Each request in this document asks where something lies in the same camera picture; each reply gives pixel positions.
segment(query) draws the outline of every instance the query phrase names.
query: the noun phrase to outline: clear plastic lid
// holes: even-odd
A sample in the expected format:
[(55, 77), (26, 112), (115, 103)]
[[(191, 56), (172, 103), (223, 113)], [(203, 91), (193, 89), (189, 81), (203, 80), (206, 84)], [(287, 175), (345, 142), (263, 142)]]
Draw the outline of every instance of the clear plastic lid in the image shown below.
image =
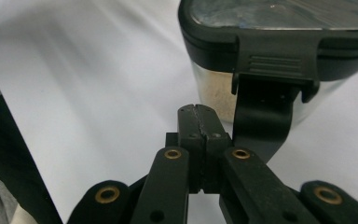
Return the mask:
[(358, 0), (194, 0), (190, 13), (215, 28), (358, 30)]

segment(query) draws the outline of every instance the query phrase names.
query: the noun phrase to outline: white cloth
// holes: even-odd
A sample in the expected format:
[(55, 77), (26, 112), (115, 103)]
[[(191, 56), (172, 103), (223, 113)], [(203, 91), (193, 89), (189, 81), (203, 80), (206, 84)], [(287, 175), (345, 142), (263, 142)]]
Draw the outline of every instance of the white cloth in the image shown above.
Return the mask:
[[(179, 0), (0, 0), (0, 90), (63, 221), (105, 179), (145, 175), (176, 110), (199, 101)], [(358, 199), (358, 76), (297, 126), (270, 161), (298, 189), (332, 182)], [(222, 223), (190, 197), (189, 223)]]

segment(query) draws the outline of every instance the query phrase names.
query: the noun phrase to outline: black fabric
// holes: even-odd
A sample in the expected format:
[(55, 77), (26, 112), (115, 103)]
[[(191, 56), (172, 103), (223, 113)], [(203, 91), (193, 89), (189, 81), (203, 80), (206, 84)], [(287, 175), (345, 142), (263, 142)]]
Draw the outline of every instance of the black fabric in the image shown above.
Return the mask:
[(0, 180), (37, 223), (62, 223), (2, 96), (0, 96)]

